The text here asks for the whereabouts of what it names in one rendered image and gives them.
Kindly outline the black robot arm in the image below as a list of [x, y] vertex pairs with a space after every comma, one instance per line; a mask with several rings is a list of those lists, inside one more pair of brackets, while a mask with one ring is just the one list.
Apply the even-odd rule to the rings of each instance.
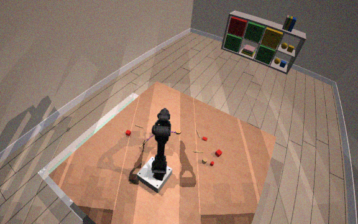
[[[152, 126], [151, 132], [155, 135], [157, 141], [157, 155], [152, 162], [153, 177], [158, 180], [163, 180], [165, 174], [167, 174], [167, 161], [164, 156], [165, 143], [168, 141], [171, 135], [171, 123], [169, 122], [170, 113], [166, 108], [163, 108], [157, 114], [158, 120]], [[158, 125], [159, 124], [159, 125]]]

